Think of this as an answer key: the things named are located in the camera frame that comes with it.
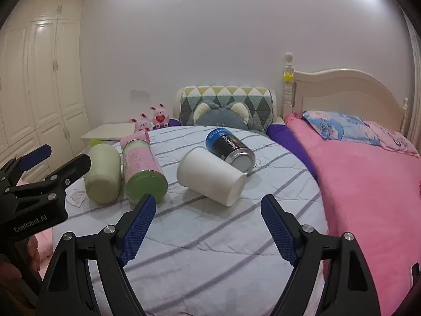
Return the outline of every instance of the geometric patterned fabric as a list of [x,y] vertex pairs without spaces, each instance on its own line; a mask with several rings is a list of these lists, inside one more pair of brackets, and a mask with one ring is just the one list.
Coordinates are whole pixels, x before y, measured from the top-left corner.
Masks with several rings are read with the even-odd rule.
[[252,125],[249,129],[266,133],[273,122],[273,100],[270,90],[254,87],[202,86],[185,87],[180,100],[180,122],[182,126],[193,126],[193,113],[203,101],[212,101],[220,107],[232,102],[243,102],[250,110]]

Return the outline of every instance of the gray plush pillow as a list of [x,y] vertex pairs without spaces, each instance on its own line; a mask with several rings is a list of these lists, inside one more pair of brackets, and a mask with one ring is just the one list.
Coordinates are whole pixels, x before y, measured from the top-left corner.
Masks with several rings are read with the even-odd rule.
[[248,107],[242,102],[233,102],[225,108],[216,103],[204,101],[200,103],[193,114],[195,125],[232,127],[248,130],[252,122]]

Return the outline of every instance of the floral pillow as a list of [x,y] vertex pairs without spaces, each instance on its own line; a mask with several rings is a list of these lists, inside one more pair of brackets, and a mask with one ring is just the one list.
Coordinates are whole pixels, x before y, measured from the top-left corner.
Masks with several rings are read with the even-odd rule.
[[358,116],[311,110],[304,112],[303,117],[323,139],[380,146],[378,137]]
[[401,133],[390,131],[374,121],[367,121],[367,125],[378,137],[381,147],[385,150],[413,155],[418,158],[420,157],[415,146]]

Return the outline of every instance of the wall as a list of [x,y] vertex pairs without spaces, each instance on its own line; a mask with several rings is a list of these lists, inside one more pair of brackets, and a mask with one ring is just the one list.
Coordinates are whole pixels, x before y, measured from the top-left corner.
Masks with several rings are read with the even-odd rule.
[[[356,68],[399,102],[413,97],[412,49],[394,0],[85,0],[90,125],[126,121],[159,102],[171,109],[186,85],[263,86],[280,102],[286,52],[297,70]],[[149,96],[131,98],[131,90]]]

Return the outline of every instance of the pink rabbit figurine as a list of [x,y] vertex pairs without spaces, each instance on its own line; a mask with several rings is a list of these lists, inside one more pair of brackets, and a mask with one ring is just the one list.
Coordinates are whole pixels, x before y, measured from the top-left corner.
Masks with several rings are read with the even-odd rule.
[[149,121],[148,117],[144,113],[140,114],[140,118],[138,120],[130,119],[130,122],[136,123],[136,125],[134,126],[133,133],[136,133],[142,129],[146,129],[148,132],[150,132],[153,128],[152,123]]
[[154,116],[152,118],[152,123],[156,128],[161,128],[162,126],[168,127],[170,122],[170,116],[168,115],[164,105],[159,104],[159,108],[151,107],[151,110],[154,111]]

